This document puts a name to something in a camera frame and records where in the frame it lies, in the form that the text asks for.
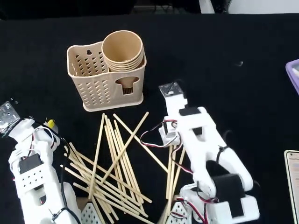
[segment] cable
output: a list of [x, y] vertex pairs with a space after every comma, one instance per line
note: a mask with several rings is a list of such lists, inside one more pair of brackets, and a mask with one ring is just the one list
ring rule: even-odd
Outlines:
[[182, 142], [182, 138], [181, 138], [180, 133], [178, 133], [178, 135], [179, 135], [180, 143], [179, 143], [179, 145], [178, 145], [175, 149], [173, 149], [173, 151], [172, 151], [172, 153], [171, 153], [171, 160], [172, 160], [178, 167], [180, 167], [183, 171], [185, 171], [186, 173], [193, 174], [192, 170], [187, 169], [186, 167], [182, 166], [181, 164], [179, 164], [178, 162], [176, 162], [176, 161], [172, 158], [172, 154], [173, 154], [174, 152], [176, 152], [176, 151], [178, 151], [178, 150], [180, 150], [180, 149], [183, 148], [183, 142]]
[[77, 222], [78, 224], [81, 224], [81, 222], [80, 222], [79, 218], [76, 216], [75, 212], [73, 212], [72, 210], [70, 210], [70, 209], [67, 208], [67, 207], [62, 208], [62, 209], [59, 210], [56, 214], [53, 214], [53, 215], [52, 215], [52, 221], [55, 222], [55, 220], [58, 218], [58, 216], [59, 216], [63, 211], [65, 211], [65, 210], [68, 211], [68, 212], [75, 218], [75, 220], [76, 220], [76, 222]]
[[193, 211], [196, 213], [196, 215], [198, 215], [198, 217], [201, 219], [202, 223], [206, 224], [205, 219], [203, 218], [203, 216], [200, 214], [200, 212], [197, 210], [197, 208], [195, 207], [195, 205], [193, 203], [185, 200], [182, 197], [177, 197], [176, 200], [178, 202], [185, 202], [185, 203], [187, 203], [193, 209]]
[[34, 141], [34, 139], [35, 139], [35, 133], [36, 133], [36, 131], [37, 131], [37, 130], [40, 130], [40, 129], [47, 130], [47, 131], [50, 133], [51, 138], [52, 138], [52, 142], [51, 142], [50, 148], [53, 148], [54, 143], [55, 143], [55, 141], [54, 141], [54, 135], [53, 135], [53, 133], [50, 131], [50, 129], [49, 129], [48, 127], [37, 127], [36, 129], [34, 129], [34, 131], [33, 131], [33, 133], [32, 133], [33, 141]]
[[215, 202], [218, 202], [218, 198], [216, 198], [216, 197], [208, 198], [208, 199], [203, 198], [202, 196], [199, 195], [199, 191], [200, 191], [200, 189], [199, 189], [199, 182], [197, 181], [196, 194], [200, 198], [200, 200], [202, 200], [205, 203], [215, 203]]
[[65, 193], [64, 193], [64, 168], [65, 168], [65, 165], [68, 161], [68, 158], [71, 154], [71, 147], [70, 145], [68, 144], [68, 142], [65, 140], [65, 138], [62, 138], [57, 132], [55, 132], [53, 129], [51, 129], [50, 127], [46, 126], [45, 124], [39, 122], [39, 121], [36, 121], [33, 117], [29, 117], [29, 118], [22, 118], [20, 120], [18, 120], [18, 122], [16, 122], [16, 124], [10, 128], [4, 136], [8, 136], [9, 133], [13, 130], [14, 127], [16, 127], [22, 120], [24, 119], [33, 119], [33, 121], [35, 123], [37, 123], [38, 125], [44, 127], [45, 129], [49, 130], [52, 135], [56, 135], [61, 141], [64, 142], [65, 146], [68, 148], [68, 153], [67, 153], [67, 156], [66, 158], [64, 159], [64, 163], [63, 163], [63, 166], [62, 166], [62, 170], [61, 170], [61, 173], [60, 173], [60, 189], [61, 189], [61, 195], [62, 195], [62, 200], [64, 202], [64, 208], [62, 208], [58, 213], [56, 214], [53, 214], [53, 217], [52, 217], [52, 220], [54, 221], [55, 219], [58, 218], [58, 216], [61, 214], [61, 212], [63, 212], [64, 210], [67, 210], [73, 217], [74, 219], [77, 221], [78, 224], [80, 224], [80, 220], [79, 218], [77, 217], [77, 215], [72, 211], [70, 210], [68, 207], [67, 207], [67, 201], [66, 201], [66, 197], [65, 197]]
[[207, 213], [206, 213], [206, 204], [204, 205], [204, 218], [205, 218], [205, 224], [208, 224]]
[[154, 131], [155, 129], [157, 129], [160, 125], [162, 125], [162, 124], [164, 124], [164, 123], [167, 123], [167, 122], [172, 122], [172, 123], [176, 123], [177, 122], [177, 120], [164, 120], [164, 121], [162, 121], [162, 122], [160, 122], [159, 124], [157, 124], [156, 126], [154, 126], [152, 129], [150, 129], [150, 130], [148, 130], [148, 131], [146, 131], [146, 132], [144, 132], [141, 136], [140, 136], [140, 142], [141, 142], [141, 144], [143, 144], [143, 145], [145, 145], [145, 146], [150, 146], [150, 147], [156, 147], [156, 148], [165, 148], [165, 147], [167, 147], [167, 146], [169, 146], [178, 136], [176, 135], [175, 137], [173, 137], [169, 142], [167, 142], [166, 144], [164, 144], [164, 145], [156, 145], [156, 144], [153, 144], [153, 143], [147, 143], [147, 142], [144, 142], [144, 141], [142, 141], [142, 137], [146, 134], [146, 133], [148, 133], [148, 132], [151, 132], [151, 131]]
[[174, 218], [181, 219], [181, 220], [184, 219], [184, 218], [187, 219], [186, 216], [183, 216], [183, 215], [181, 215], [181, 214], [179, 214], [179, 213], [177, 213], [177, 212], [174, 212], [174, 211], [170, 212], [170, 215], [171, 215], [172, 217], [174, 217]]

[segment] metal bracket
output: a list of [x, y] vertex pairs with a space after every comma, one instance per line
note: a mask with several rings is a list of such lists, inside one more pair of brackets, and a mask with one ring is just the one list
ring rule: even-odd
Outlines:
[[165, 98], [183, 94], [183, 91], [177, 82], [160, 85], [159, 89]]
[[9, 101], [0, 106], [0, 133], [4, 134], [11, 126], [13, 126], [20, 116], [14, 110]]

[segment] white plastic part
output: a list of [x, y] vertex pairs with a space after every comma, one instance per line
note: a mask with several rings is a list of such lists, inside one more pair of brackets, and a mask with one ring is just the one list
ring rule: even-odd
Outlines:
[[[52, 167], [53, 151], [59, 145], [59, 138], [50, 148], [52, 138], [41, 128], [35, 132], [34, 151], [29, 156], [39, 154], [43, 164], [20, 174], [21, 158], [27, 157], [32, 141], [34, 128], [32, 119], [21, 121], [10, 133], [18, 144], [9, 158], [10, 168], [14, 174], [17, 195], [21, 202], [25, 224], [50, 224], [52, 213], [64, 207], [60, 183]], [[69, 183], [64, 182], [64, 194], [70, 210], [80, 219], [75, 193]], [[56, 224], [76, 224], [68, 212], [62, 212], [55, 220]]]
[[186, 218], [179, 219], [170, 215], [166, 224], [192, 224], [191, 213], [188, 213], [181, 202], [175, 202], [171, 211], [174, 211], [182, 216], [186, 216]]
[[[147, 63], [144, 54], [142, 63], [133, 71], [109, 72], [101, 52], [102, 42], [78, 46], [67, 50], [67, 69], [83, 107], [88, 112], [138, 105], [143, 101], [143, 78]], [[136, 77], [132, 88], [118, 82], [124, 77]]]
[[[165, 117], [165, 119], [175, 119], [178, 121], [176, 130], [170, 129], [170, 131], [180, 134], [184, 148], [191, 162], [193, 181], [196, 183], [184, 186], [180, 191], [180, 195], [185, 200], [192, 202], [201, 214], [203, 214], [204, 204], [191, 188], [196, 188], [197, 183], [199, 183], [199, 188], [206, 198], [216, 197], [216, 187], [206, 169], [206, 161], [216, 161], [220, 147], [227, 145], [218, 133], [213, 119], [204, 107], [198, 107], [198, 113], [185, 116], [180, 115], [179, 109], [185, 108], [187, 104], [186, 99], [185, 102], [182, 100], [184, 98], [183, 93], [178, 86], [174, 88], [173, 93], [169, 94], [168, 86], [169, 84], [160, 86], [160, 90], [165, 97], [169, 115]], [[201, 134], [196, 135], [194, 128], [201, 128]], [[168, 137], [168, 133], [165, 132], [163, 127], [159, 129], [159, 132], [162, 139]], [[252, 189], [253, 180], [250, 173], [231, 148], [226, 148], [220, 154], [219, 164], [229, 173], [239, 175], [244, 191]], [[244, 216], [236, 218], [231, 217], [228, 202], [208, 204], [208, 219], [211, 220], [211, 223], [219, 224], [234, 224], [258, 219], [259, 210], [254, 197], [246, 195], [244, 198], [241, 198], [241, 203]]]
[[[52, 221], [51, 213], [57, 213], [64, 207], [56, 171], [49, 164], [42, 164], [26, 173], [17, 175], [15, 184], [26, 224], [50, 224]], [[64, 192], [68, 207], [80, 219], [76, 196], [69, 183], [64, 183]], [[76, 224], [77, 222], [68, 212], [62, 212], [55, 223]]]
[[[200, 200], [197, 196], [197, 193], [191, 189], [196, 188], [197, 184], [188, 184], [182, 187], [180, 190], [180, 196], [185, 200], [194, 204], [200, 214], [203, 216], [204, 214], [204, 202]], [[207, 195], [203, 192], [199, 192], [200, 196], [203, 198], [207, 198]], [[232, 218], [230, 207], [228, 202], [221, 203], [207, 203], [207, 218], [208, 223], [210, 224], [236, 224], [236, 223], [244, 223], [247, 221], [255, 220], [259, 218], [259, 210], [257, 206], [256, 199], [253, 196], [245, 195], [245, 197], [241, 198], [241, 204], [243, 209], [243, 216]], [[199, 217], [196, 213], [193, 213], [194, 219], [199, 221]]]
[[[191, 162], [193, 171], [193, 181], [199, 182], [199, 188], [208, 195], [216, 196], [216, 187], [206, 170], [206, 161], [216, 161], [219, 147], [225, 147], [226, 143], [219, 135], [216, 124], [204, 107], [198, 107], [199, 113], [188, 116], [181, 116], [179, 110], [185, 108], [187, 99], [184, 99], [183, 92], [178, 85], [173, 83], [174, 95], [167, 95], [167, 88], [160, 86], [160, 90], [165, 98], [168, 116], [165, 119], [175, 119], [178, 121], [176, 130], [170, 129], [166, 134], [165, 129], [161, 127], [159, 132], [163, 142], [169, 140], [169, 135], [175, 131], [179, 132], [186, 152]], [[202, 128], [202, 134], [195, 135], [194, 128]], [[253, 187], [253, 180], [250, 173], [245, 168], [237, 154], [227, 148], [221, 153], [219, 164], [228, 172], [238, 174], [243, 185], [244, 191], [249, 191]]]
[[87, 203], [85, 208], [81, 212], [82, 224], [104, 224], [100, 221], [96, 209], [93, 203]]

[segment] perforated basket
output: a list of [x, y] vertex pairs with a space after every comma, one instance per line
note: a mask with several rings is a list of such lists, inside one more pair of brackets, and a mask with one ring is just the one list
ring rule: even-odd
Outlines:
[[[141, 65], [129, 72], [109, 72], [103, 54], [102, 42], [67, 50], [67, 70], [88, 112], [138, 105], [143, 101], [143, 78], [146, 65], [144, 54]], [[117, 83], [124, 77], [136, 77], [132, 88]]]

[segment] black tablecloth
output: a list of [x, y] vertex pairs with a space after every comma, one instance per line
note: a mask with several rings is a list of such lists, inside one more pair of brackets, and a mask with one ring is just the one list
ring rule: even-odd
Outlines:
[[[112, 31], [129, 29], [140, 35], [148, 64], [144, 102], [106, 111], [117, 113], [134, 129], [146, 111], [149, 117], [138, 135], [166, 115], [158, 85], [183, 80], [191, 106], [204, 106], [221, 134], [230, 129], [229, 145], [259, 182], [251, 194], [258, 199], [257, 223], [292, 223], [283, 152], [298, 149], [299, 104], [285, 64], [299, 58], [299, 15], [161, 15], [111, 16], [0, 22], [0, 102], [13, 97], [21, 116], [54, 118], [62, 136], [94, 158], [101, 112], [82, 107], [67, 75], [66, 50], [71, 45], [98, 42]], [[125, 139], [128, 134], [121, 130]], [[159, 134], [149, 140], [160, 143]], [[8, 158], [14, 141], [1, 139], [0, 211], [2, 223], [21, 223]], [[152, 151], [167, 164], [164, 149]], [[128, 154], [142, 192], [153, 200], [144, 208], [157, 222], [166, 204], [166, 173], [136, 143]], [[63, 149], [54, 155], [60, 172]], [[111, 164], [106, 141], [99, 164]], [[65, 175], [68, 182], [76, 181]], [[191, 183], [181, 173], [178, 188]], [[75, 189], [78, 196], [85, 196]], [[119, 223], [139, 221], [118, 212]]]

